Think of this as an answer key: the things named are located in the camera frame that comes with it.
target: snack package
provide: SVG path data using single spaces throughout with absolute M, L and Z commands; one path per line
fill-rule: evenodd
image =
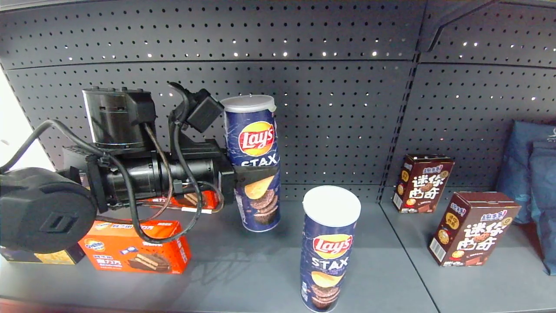
M 301 299 L 313 312 L 332 310 L 348 269 L 361 203 L 352 192 L 319 186 L 303 198 Z
M 483 265 L 520 208 L 501 192 L 456 192 L 429 251 L 441 266 Z
M 154 238 L 181 232 L 178 221 L 148 221 L 141 227 Z M 148 243 L 139 238 L 130 224 L 95 221 L 79 244 L 94 267 L 102 271 L 181 274 L 191 259 L 184 236 L 163 244 Z
M 0 246 L 0 255 L 8 262 L 75 265 L 81 261 L 85 253 L 81 247 L 76 244 L 71 248 L 46 254 L 11 250 Z
M 218 206 L 218 196 L 212 190 L 206 190 L 203 194 L 203 213 L 215 213 L 214 210 Z M 151 208 L 159 208 L 166 201 L 166 197 L 157 197 L 141 200 L 144 206 Z M 197 211 L 197 195 L 195 193 L 186 193 L 180 196 L 173 196 L 168 205 L 170 209 L 178 209 L 187 212 Z
M 226 146 L 232 165 L 280 166 L 274 98 L 240 96 L 221 101 L 225 109 Z M 266 232 L 280 221 L 280 171 L 235 189 L 242 224 Z
M 441 154 L 408 154 L 394 193 L 400 213 L 432 213 L 442 197 L 454 161 Z

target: lay's logo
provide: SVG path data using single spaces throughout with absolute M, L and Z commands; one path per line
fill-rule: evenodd
M 333 259 L 343 256 L 349 250 L 352 243 L 352 235 L 320 235 L 313 239 L 313 249 L 321 258 Z
M 85 239 L 85 247 L 97 252 L 102 252 L 105 250 L 104 242 L 94 239 Z
M 238 136 L 240 149 L 251 157 L 266 154 L 274 143 L 274 126 L 265 121 L 251 123 Z

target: lay's stax can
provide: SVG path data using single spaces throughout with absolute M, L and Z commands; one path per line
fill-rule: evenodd
M 226 146 L 232 165 L 280 166 L 274 98 L 239 96 L 220 101 L 225 108 Z M 243 226 L 266 232 L 280 221 L 280 171 L 235 189 Z
M 361 203 L 350 191 L 319 186 L 303 198 L 301 298 L 313 312 L 328 312 L 340 295 Z

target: white plastic lid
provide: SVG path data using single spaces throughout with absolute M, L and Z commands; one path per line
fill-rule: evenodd
M 276 111 L 274 98 L 267 95 L 249 95 L 220 100 L 224 110 L 234 113 L 251 113 L 263 110 Z
M 345 227 L 357 221 L 361 202 L 351 191 L 337 186 L 318 186 L 303 197 L 303 209 L 313 221 L 328 227 Z

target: blue bag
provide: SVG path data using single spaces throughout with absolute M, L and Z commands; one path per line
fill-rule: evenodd
M 556 128 L 551 125 L 515 121 L 498 176 L 496 190 L 505 193 L 522 207 L 515 217 L 519 224 L 533 221 L 530 207 L 529 156 L 535 141 L 556 142 Z
M 529 167 L 531 218 L 537 224 L 543 263 L 549 275 L 556 275 L 556 143 L 534 143 Z

